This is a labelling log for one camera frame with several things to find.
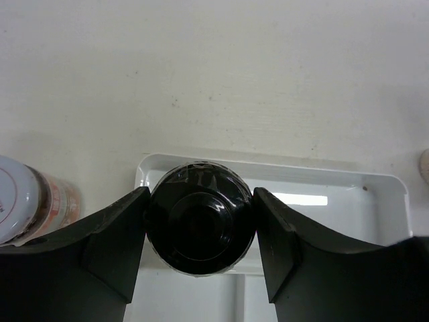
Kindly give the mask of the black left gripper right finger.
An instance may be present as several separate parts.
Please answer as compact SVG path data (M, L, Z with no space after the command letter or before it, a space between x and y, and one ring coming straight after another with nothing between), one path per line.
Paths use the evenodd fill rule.
M428 238L379 246L293 210L267 189L253 206L279 321L427 321Z

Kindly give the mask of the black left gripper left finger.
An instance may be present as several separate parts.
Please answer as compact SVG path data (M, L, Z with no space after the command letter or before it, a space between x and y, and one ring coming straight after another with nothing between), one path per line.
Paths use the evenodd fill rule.
M122 321L143 250L149 189L22 246L1 248L2 321Z

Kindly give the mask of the black-cap brown spice bottle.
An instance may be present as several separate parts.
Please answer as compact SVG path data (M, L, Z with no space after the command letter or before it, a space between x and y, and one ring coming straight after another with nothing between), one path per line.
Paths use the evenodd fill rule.
M249 186L214 162L190 162L163 175L151 190L144 219L154 252L191 276L232 269L256 232Z

